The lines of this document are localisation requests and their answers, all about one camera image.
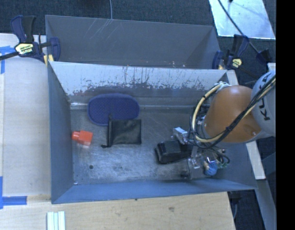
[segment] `blue oval sponge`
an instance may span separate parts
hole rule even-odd
[[[100,94],[89,100],[88,117],[97,125],[108,125],[112,119],[134,119],[139,115],[138,102],[128,94]]]

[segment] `gray bin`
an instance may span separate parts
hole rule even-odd
[[[157,144],[170,140],[174,127],[187,130],[198,100],[228,81],[226,70],[211,69],[218,50],[213,27],[47,16],[46,31],[62,49],[48,66],[53,204],[257,187],[245,144],[227,149],[231,163],[213,177],[182,178],[186,160],[157,162]],[[138,101],[141,145],[101,147],[107,126],[89,120],[87,103],[102,93]],[[73,141],[74,130],[92,132],[91,145]]]

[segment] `bin floor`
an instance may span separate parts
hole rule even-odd
[[[86,109],[71,110],[71,129],[93,132],[92,143],[85,147],[72,141],[74,181],[78,184],[116,183],[135,180],[180,180],[188,171],[187,160],[159,164],[155,147],[171,140],[172,129],[189,128],[189,107],[169,109],[141,108],[141,145],[106,145],[107,126],[92,123]]]

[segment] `black carpet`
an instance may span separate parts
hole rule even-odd
[[[110,18],[133,21],[215,25],[209,0],[0,0],[0,33],[11,33],[10,21],[21,15],[35,15],[34,34],[45,35],[45,15],[63,15],[93,18]],[[276,35],[276,0],[263,0],[271,26]],[[220,49],[226,52],[232,48],[233,39],[218,37]],[[276,62],[275,40],[251,39],[259,51],[268,49],[272,62]],[[242,55],[244,66],[254,75],[266,72],[266,65],[256,60],[256,51],[251,47]],[[240,85],[250,88],[255,78],[236,70]],[[257,141],[261,158],[275,152],[275,138]],[[276,204],[276,173],[268,175],[270,190]],[[236,212],[237,230],[263,230],[264,223],[258,207],[255,192],[241,191]]]

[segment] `red object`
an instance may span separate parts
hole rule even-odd
[[[80,144],[90,146],[92,141],[93,133],[85,130],[81,131],[73,131],[72,132],[72,140],[77,141]]]

